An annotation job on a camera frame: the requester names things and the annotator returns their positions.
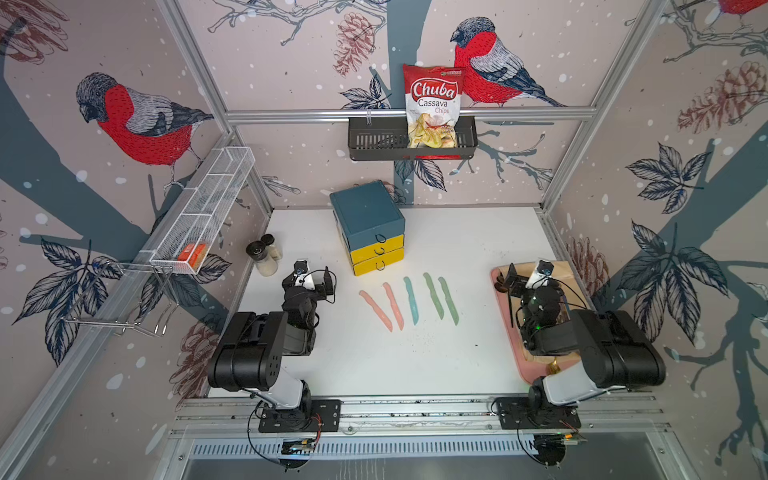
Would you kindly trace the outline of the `teal fruit knife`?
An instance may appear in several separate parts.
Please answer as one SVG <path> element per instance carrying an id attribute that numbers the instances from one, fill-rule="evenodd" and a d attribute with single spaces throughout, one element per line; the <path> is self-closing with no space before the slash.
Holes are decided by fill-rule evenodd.
<path id="1" fill-rule="evenodd" d="M 417 325 L 419 322 L 419 311 L 418 311 L 418 305 L 415 297 L 413 284 L 411 279 L 408 276 L 405 276 L 403 278 L 403 282 L 407 292 L 408 305 L 411 313 L 412 322 L 414 325 Z"/>

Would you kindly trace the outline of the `teal yellow drawer cabinet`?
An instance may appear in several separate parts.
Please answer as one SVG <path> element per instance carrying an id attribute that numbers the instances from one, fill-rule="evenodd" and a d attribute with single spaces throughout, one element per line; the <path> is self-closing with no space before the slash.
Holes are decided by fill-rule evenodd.
<path id="1" fill-rule="evenodd" d="M 405 258 L 405 218 L 382 181 L 332 193 L 330 201 L 355 276 Z"/>

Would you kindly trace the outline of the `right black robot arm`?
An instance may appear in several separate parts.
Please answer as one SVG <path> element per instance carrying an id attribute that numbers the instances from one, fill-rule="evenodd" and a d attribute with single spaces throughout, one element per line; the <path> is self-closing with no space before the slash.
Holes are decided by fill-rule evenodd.
<path id="1" fill-rule="evenodd" d="M 503 428 L 576 430 L 580 403 L 664 382 L 665 364 L 632 317 L 590 309 L 565 263 L 510 264 L 491 278 L 518 372 L 529 385 L 525 396 L 493 402 Z"/>

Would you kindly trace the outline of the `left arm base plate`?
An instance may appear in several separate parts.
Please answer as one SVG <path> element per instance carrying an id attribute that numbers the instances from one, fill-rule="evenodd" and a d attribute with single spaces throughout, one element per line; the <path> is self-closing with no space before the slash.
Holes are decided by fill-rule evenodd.
<path id="1" fill-rule="evenodd" d="M 258 415 L 259 433 L 337 432 L 342 402 L 338 399 L 314 399 L 295 409 L 263 408 Z"/>

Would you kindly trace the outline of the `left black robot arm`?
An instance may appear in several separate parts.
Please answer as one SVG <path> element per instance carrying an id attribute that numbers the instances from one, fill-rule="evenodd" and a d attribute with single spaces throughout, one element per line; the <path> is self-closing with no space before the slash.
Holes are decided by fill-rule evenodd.
<path id="1" fill-rule="evenodd" d="M 262 432 L 322 429 L 327 409 L 313 404 L 306 381 L 282 371 L 282 360 L 312 353 L 320 325 L 317 306 L 335 302 L 337 276 L 327 267 L 311 270 L 298 261 L 281 286 L 280 310 L 232 316 L 209 360 L 208 383 L 257 398 Z"/>

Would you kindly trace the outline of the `green fruit knife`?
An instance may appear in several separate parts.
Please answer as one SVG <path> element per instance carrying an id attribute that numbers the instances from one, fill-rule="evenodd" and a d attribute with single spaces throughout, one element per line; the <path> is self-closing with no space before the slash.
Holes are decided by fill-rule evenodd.
<path id="1" fill-rule="evenodd" d="M 443 277 L 439 277 L 438 278 L 438 282 L 439 282 L 439 284 L 441 286 L 443 295 L 445 297 L 445 302 L 446 302 L 446 305 L 447 305 L 448 310 L 450 312 L 451 319 L 453 320 L 453 323 L 456 326 L 458 326 L 459 322 L 460 322 L 460 316 L 459 316 L 458 309 L 457 309 L 457 307 L 455 305 L 455 302 L 453 300 L 453 297 L 452 297 L 449 285 L 448 285 L 447 281 Z"/>
<path id="2" fill-rule="evenodd" d="M 425 283 L 427 285 L 427 288 L 429 290 L 430 299 L 432 301 L 432 304 L 436 310 L 436 313 L 438 315 L 439 319 L 443 319 L 445 315 L 444 308 L 442 306 L 442 303 L 438 297 L 437 290 L 434 284 L 434 280 L 432 276 L 428 272 L 423 273 L 423 278 L 425 280 Z"/>

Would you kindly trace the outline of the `pink fruit knife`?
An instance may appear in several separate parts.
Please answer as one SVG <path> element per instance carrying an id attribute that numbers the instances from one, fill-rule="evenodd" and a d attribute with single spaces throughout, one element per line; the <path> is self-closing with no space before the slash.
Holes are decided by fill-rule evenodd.
<path id="1" fill-rule="evenodd" d="M 390 302 L 390 307 L 391 307 L 392 312 L 394 314 L 394 317 L 395 317 L 395 320 L 397 322 L 398 328 L 400 330 L 403 330 L 404 326 L 405 326 L 405 322 L 404 322 L 404 318 L 403 318 L 403 315 L 401 313 L 401 310 L 399 308 L 397 299 L 395 297 L 394 291 L 393 291 L 391 285 L 388 282 L 384 282 L 383 283 L 383 288 L 384 288 L 384 290 L 386 292 L 386 295 L 387 295 L 387 298 L 388 298 L 388 300 Z"/>
<path id="2" fill-rule="evenodd" d="M 359 295 L 369 305 L 369 307 L 373 310 L 375 315 L 381 320 L 381 322 L 386 327 L 386 329 L 389 332 L 392 332 L 393 331 L 392 321 L 386 315 L 386 313 L 383 311 L 383 309 L 378 305 L 378 303 L 371 297 L 371 295 L 369 293 L 367 293 L 366 291 L 364 291 L 364 290 L 360 290 L 359 291 Z"/>

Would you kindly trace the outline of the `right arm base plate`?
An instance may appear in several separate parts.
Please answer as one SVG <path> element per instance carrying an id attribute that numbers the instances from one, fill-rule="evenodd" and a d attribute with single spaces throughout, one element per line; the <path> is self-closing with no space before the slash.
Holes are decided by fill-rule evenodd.
<path id="1" fill-rule="evenodd" d="M 581 421 L 577 409 L 544 403 L 536 407 L 527 397 L 497 397 L 490 410 L 498 417 L 503 430 L 567 429 L 579 430 Z"/>

